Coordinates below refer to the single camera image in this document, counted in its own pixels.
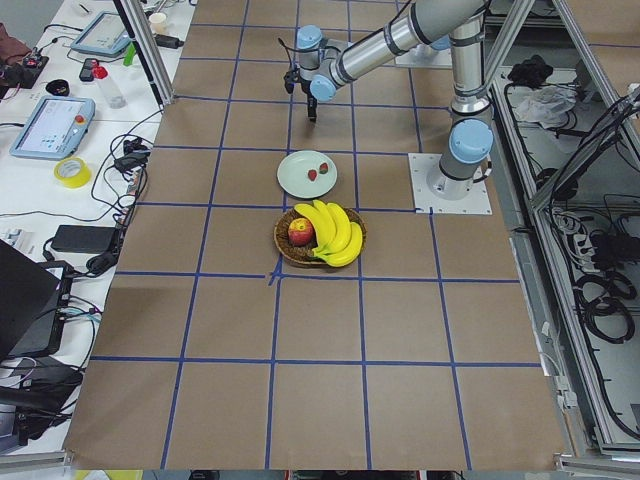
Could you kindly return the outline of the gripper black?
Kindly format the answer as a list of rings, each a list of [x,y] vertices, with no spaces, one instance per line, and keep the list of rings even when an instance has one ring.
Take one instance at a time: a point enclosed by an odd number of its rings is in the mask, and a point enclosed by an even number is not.
[[[317,120],[318,101],[311,93],[311,81],[302,76],[300,69],[291,69],[283,77],[285,90],[292,95],[295,86],[299,85],[307,99],[307,117],[311,122]]]

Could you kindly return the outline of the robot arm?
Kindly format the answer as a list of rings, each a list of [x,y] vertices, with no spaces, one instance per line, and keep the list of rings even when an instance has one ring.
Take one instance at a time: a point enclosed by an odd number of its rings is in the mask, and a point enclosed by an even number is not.
[[[446,150],[427,175],[429,189],[446,200],[460,200],[478,182],[475,173],[493,146],[492,106],[484,67],[485,1],[414,1],[389,22],[355,43],[326,37],[316,25],[301,27],[296,44],[286,50],[287,92],[301,88],[307,116],[317,117],[320,102],[338,89],[418,46],[446,39],[452,58],[454,97]]]

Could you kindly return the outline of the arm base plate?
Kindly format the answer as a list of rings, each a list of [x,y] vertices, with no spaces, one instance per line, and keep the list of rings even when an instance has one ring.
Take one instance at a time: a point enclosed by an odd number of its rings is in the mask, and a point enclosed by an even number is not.
[[[467,180],[452,180],[440,170],[440,154],[409,153],[414,209],[423,214],[491,215],[480,166]]]
[[[404,68],[448,69],[452,68],[451,49],[434,49],[430,45],[418,45],[395,58],[395,65]]]

